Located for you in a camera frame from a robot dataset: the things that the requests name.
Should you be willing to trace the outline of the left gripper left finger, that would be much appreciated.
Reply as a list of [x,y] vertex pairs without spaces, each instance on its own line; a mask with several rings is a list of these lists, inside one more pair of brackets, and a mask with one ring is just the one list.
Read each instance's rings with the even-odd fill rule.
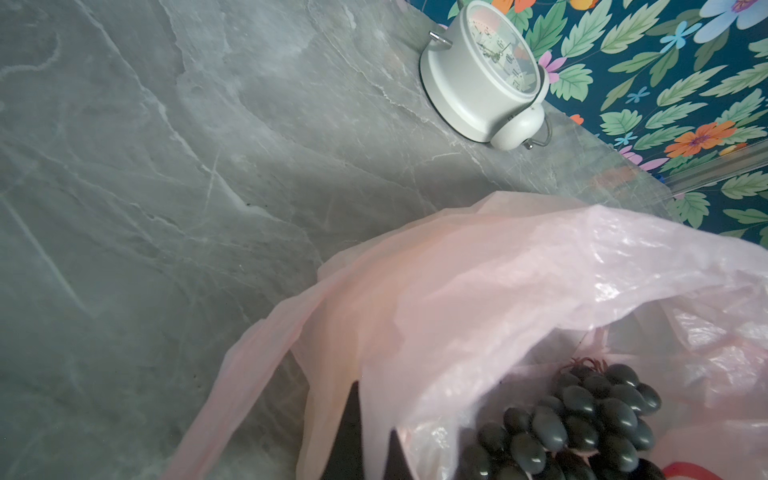
[[364,477],[359,383],[354,382],[321,479],[363,480]]

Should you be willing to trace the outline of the fake black grapes bunch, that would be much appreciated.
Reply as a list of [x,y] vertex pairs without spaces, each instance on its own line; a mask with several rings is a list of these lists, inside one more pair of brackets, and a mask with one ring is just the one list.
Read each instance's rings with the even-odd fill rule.
[[575,358],[530,392],[500,386],[461,437],[456,479],[662,479],[646,458],[660,394],[621,363]]

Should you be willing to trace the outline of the white alarm clock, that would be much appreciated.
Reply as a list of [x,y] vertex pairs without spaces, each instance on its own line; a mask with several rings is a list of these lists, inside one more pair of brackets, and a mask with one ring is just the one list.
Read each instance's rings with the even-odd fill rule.
[[420,56],[421,81],[453,130],[501,151],[550,143],[543,107],[548,74],[506,15],[472,1],[447,29],[429,36]]

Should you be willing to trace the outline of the pink plastic bag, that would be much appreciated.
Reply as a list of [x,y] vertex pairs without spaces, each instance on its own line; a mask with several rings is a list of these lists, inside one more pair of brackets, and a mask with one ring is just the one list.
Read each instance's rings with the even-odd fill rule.
[[529,400],[576,357],[657,389],[650,457],[673,478],[767,475],[767,252],[658,217],[497,192],[338,253],[230,348],[166,478],[206,476],[286,354],[309,384],[299,479],[352,386],[369,478],[392,433],[414,475],[449,478],[491,392]]

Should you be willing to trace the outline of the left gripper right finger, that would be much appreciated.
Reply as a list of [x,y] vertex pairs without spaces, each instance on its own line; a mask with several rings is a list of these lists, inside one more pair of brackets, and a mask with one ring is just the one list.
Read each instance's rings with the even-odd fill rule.
[[413,480],[408,461],[396,430],[389,435],[388,453],[383,474],[384,480]]

